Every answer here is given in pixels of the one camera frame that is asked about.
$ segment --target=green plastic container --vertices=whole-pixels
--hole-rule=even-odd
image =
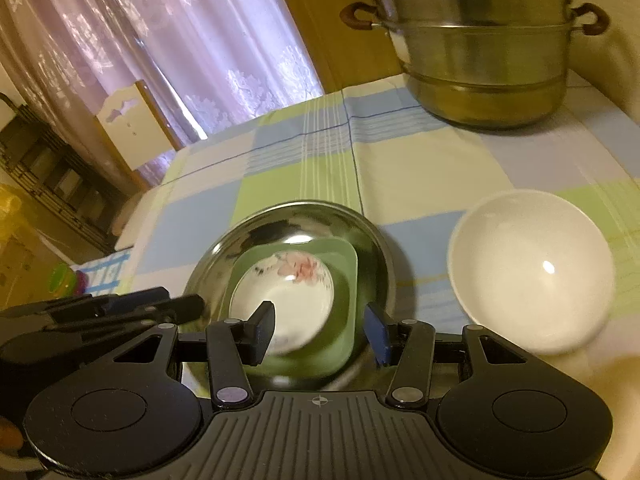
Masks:
[[[279,251],[305,251],[319,258],[334,280],[334,305],[322,330],[304,347],[286,355],[267,356],[248,374],[316,378],[337,372],[347,362],[356,332],[358,255],[340,238],[319,238],[302,244],[266,244],[242,254],[231,272],[222,304],[222,318],[228,317],[229,303],[236,285],[251,266]]]

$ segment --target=sheer curtain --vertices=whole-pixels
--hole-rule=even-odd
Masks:
[[[183,144],[322,93],[283,0],[2,0],[0,62],[29,104],[127,190],[92,116],[136,79]],[[157,183],[171,158],[143,176]]]

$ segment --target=large white ceramic bowl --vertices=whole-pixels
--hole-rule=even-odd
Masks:
[[[615,267],[604,236],[576,206],[530,189],[490,197],[458,221],[447,255],[460,305],[522,348],[577,348],[607,319]]]
[[[268,355],[283,355],[309,343],[334,304],[334,280],[319,258],[305,251],[281,251],[245,272],[231,296],[229,316],[248,319],[263,301],[276,310]]]

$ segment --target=pot handle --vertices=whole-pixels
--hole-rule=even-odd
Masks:
[[[583,16],[592,12],[596,16],[594,23],[583,23],[580,27],[575,27],[575,30],[582,30],[585,36],[599,36],[605,30],[609,28],[609,15],[597,5],[591,3],[582,4],[580,7],[572,9],[574,16]]]
[[[356,10],[364,10],[365,12],[370,12],[374,16],[377,16],[378,13],[376,7],[366,4],[365,2],[349,4],[340,11],[340,19],[347,27],[354,28],[355,30],[371,30],[378,26],[377,23],[372,22],[371,20],[367,21],[356,18]]]

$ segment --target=triangular cutout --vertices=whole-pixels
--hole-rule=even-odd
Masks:
[[[162,336],[153,335],[134,346],[126,354],[114,359],[117,363],[150,363],[156,357]]]
[[[480,344],[482,350],[489,364],[492,365],[507,365],[507,364],[522,364],[526,361],[517,354],[514,354],[511,350],[505,348],[495,339],[483,335],[480,336]]]

